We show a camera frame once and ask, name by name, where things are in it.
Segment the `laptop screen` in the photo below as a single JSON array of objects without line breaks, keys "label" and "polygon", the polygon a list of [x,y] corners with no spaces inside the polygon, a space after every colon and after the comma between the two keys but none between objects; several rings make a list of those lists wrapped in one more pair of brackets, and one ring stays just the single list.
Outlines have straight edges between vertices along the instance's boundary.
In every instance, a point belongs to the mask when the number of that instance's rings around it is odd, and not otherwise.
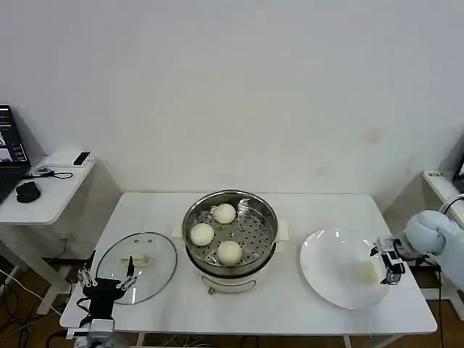
[{"label": "laptop screen", "polygon": [[16,129],[11,109],[0,105],[0,163],[25,164],[28,162]]}]

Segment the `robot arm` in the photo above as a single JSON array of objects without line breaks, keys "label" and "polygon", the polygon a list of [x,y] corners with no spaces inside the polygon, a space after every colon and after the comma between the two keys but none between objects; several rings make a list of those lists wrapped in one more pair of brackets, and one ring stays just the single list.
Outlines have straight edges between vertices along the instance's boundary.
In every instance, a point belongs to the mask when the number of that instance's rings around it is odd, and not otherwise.
[{"label": "robot arm", "polygon": [[381,253],[388,284],[398,283],[404,271],[387,255],[404,260],[430,257],[456,287],[464,289],[464,231],[440,212],[426,210],[414,215],[403,232],[378,239],[374,246],[371,255]]},{"label": "robot arm", "polygon": [[[77,348],[128,347],[128,344],[114,332],[115,321],[112,318],[112,311],[115,301],[122,298],[137,280],[134,276],[133,258],[132,256],[129,258],[126,278],[123,281],[92,278],[89,269],[94,253],[78,271],[79,284],[86,297],[78,300],[77,305],[88,315],[82,319],[79,328],[68,330],[67,339],[76,338],[74,347]],[[88,300],[90,305],[87,310],[80,303]]]}]

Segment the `white side table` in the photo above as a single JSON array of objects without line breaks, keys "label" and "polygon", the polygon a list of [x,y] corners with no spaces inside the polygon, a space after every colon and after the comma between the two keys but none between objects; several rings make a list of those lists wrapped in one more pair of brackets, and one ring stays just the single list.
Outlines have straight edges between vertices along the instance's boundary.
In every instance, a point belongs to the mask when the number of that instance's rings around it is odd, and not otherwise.
[{"label": "white side table", "polygon": [[[424,170],[422,176],[442,202],[460,194],[460,191],[452,184],[452,172],[450,170]],[[449,208],[449,215],[464,228],[464,201],[457,201]],[[439,299],[438,289],[422,289],[426,299]],[[442,276],[442,299],[448,299],[461,321],[464,321],[464,303],[457,293],[456,287]]]},{"label": "white side table", "polygon": [[14,234],[14,246],[9,245],[8,247],[26,265],[51,284],[44,297],[45,301],[41,303],[37,310],[38,314],[46,314],[58,294],[70,293],[71,285],[65,279],[70,268],[62,267],[59,272],[55,271],[42,259],[40,253],[30,245],[25,232],[30,231],[34,226],[55,223],[90,173],[94,163],[94,161],[89,161],[83,167],[51,167],[52,170],[57,172],[72,172],[73,177],[69,179],[28,179],[26,181],[34,180],[40,189],[41,196],[39,199],[27,204],[19,203],[16,200],[16,192],[13,191],[0,204],[0,224],[17,231]]}]

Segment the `wall stain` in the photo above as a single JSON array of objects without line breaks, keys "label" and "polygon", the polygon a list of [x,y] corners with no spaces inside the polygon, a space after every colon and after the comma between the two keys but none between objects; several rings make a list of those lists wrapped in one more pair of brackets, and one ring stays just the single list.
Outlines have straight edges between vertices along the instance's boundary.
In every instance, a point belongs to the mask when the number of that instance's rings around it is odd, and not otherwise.
[{"label": "wall stain", "polygon": [[409,156],[409,158],[407,159],[407,169],[406,169],[406,174],[411,174],[413,172],[413,168],[415,166],[415,161],[416,161],[416,158],[415,156]]},{"label": "wall stain", "polygon": [[330,165],[321,165],[318,169],[314,171],[316,176],[327,176],[331,173],[332,167]]},{"label": "wall stain", "polygon": [[371,128],[361,135],[361,140],[367,144],[378,144],[385,136],[385,130],[383,128]]}]

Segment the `pot handle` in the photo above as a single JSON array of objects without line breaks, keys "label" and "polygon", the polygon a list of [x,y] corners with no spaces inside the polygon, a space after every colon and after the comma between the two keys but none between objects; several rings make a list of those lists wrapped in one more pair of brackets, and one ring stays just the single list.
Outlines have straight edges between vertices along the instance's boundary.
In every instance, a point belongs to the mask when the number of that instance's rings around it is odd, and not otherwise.
[{"label": "pot handle", "polygon": [[275,246],[275,252],[284,252],[285,243],[289,241],[289,227],[285,220],[278,221],[277,236],[275,237],[274,242],[277,244]]},{"label": "pot handle", "polygon": [[176,239],[182,239],[182,223],[175,223],[172,236]]}]

